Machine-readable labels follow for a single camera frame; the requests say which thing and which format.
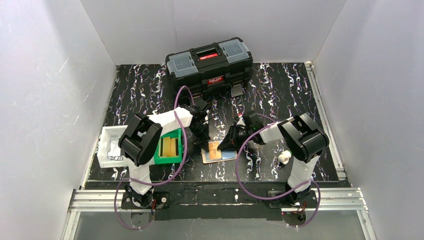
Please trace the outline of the yellow cards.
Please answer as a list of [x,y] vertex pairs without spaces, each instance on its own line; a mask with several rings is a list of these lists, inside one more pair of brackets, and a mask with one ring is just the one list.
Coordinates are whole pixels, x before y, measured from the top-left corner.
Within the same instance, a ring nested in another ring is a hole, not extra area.
[[179,155],[179,139],[176,137],[163,137],[160,139],[159,157],[173,158]]

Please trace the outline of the printed card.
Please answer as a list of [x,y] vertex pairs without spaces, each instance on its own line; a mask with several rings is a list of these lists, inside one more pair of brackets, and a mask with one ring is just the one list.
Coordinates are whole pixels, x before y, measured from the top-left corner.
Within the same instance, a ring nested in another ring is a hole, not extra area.
[[122,155],[121,155],[121,149],[118,146],[118,143],[116,141],[110,143],[110,149],[107,153],[107,158],[109,161],[121,161]]

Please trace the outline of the yellow and white credit card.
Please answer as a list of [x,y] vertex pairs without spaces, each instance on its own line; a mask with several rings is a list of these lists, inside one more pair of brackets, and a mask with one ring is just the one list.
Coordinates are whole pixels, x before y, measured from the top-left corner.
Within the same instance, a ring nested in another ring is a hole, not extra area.
[[208,157],[206,158],[209,162],[222,159],[222,152],[218,149],[220,143],[220,141],[209,142],[209,152]]

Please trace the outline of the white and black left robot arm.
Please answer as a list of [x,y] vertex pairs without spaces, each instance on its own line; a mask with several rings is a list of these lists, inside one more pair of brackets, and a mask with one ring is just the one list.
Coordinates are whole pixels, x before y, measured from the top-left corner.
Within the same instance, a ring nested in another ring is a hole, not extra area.
[[208,114],[211,105],[200,100],[193,105],[182,104],[174,110],[156,115],[136,114],[118,141],[129,170],[125,186],[128,200],[142,209],[153,203],[153,186],[149,162],[154,158],[161,137],[177,129],[189,128],[195,147],[209,151]]

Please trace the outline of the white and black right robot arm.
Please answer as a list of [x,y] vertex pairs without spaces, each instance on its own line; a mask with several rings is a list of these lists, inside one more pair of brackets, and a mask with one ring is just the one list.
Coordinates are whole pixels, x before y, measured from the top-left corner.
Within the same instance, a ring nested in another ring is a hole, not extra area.
[[255,111],[237,116],[234,125],[229,128],[217,149],[236,150],[240,155],[249,141],[266,145],[282,140],[287,149],[279,155],[279,159],[293,160],[285,192],[276,196],[258,196],[244,187],[239,175],[236,179],[241,189],[255,199],[262,201],[285,199],[291,204],[299,202],[310,192],[312,173],[320,156],[330,144],[329,137],[307,113],[269,125],[262,122],[262,117],[262,114]]

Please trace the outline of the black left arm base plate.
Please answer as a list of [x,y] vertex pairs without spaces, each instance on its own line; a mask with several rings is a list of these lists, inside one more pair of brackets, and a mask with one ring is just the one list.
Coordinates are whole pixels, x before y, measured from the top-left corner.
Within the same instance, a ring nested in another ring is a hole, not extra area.
[[124,192],[122,200],[118,200],[120,208],[125,210],[135,209],[168,209],[170,206],[171,195],[167,191],[148,191],[141,195],[134,192]]

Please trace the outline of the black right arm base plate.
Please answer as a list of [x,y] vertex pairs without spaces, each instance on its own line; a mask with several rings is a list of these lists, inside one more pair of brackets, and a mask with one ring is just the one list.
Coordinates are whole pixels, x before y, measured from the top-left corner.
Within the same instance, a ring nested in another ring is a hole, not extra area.
[[302,213],[306,209],[315,209],[318,205],[318,197],[314,190],[308,193],[291,193],[285,197],[266,201],[270,209],[284,209],[286,212]]

